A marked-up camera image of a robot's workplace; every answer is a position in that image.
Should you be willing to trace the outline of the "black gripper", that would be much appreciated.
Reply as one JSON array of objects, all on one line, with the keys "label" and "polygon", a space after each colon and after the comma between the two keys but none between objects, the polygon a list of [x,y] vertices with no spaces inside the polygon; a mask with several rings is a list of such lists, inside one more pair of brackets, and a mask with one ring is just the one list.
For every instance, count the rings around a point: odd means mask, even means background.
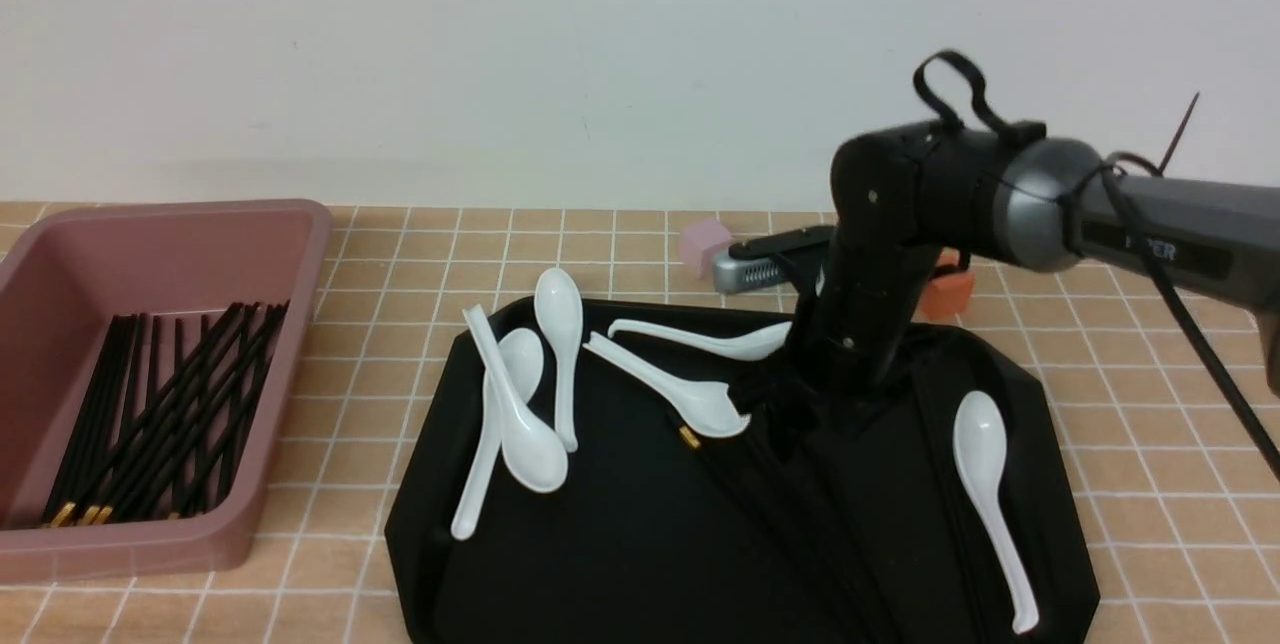
[{"label": "black gripper", "polygon": [[913,362],[900,364],[897,351],[938,247],[783,234],[749,239],[735,255],[767,260],[800,294],[782,351],[735,383],[735,403],[750,415],[740,439],[815,428],[849,440],[922,439]]}]

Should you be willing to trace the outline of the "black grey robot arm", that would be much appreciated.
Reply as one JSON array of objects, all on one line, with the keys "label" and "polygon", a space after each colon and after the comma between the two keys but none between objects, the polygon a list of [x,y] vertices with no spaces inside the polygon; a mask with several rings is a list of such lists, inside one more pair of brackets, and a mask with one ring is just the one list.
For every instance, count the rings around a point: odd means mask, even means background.
[{"label": "black grey robot arm", "polygon": [[1277,389],[1277,189],[1126,175],[1038,123],[940,122],[837,149],[826,261],[801,268],[782,353],[736,385],[748,402],[850,401],[881,388],[943,248],[1028,271],[1092,259],[1252,312]]}]

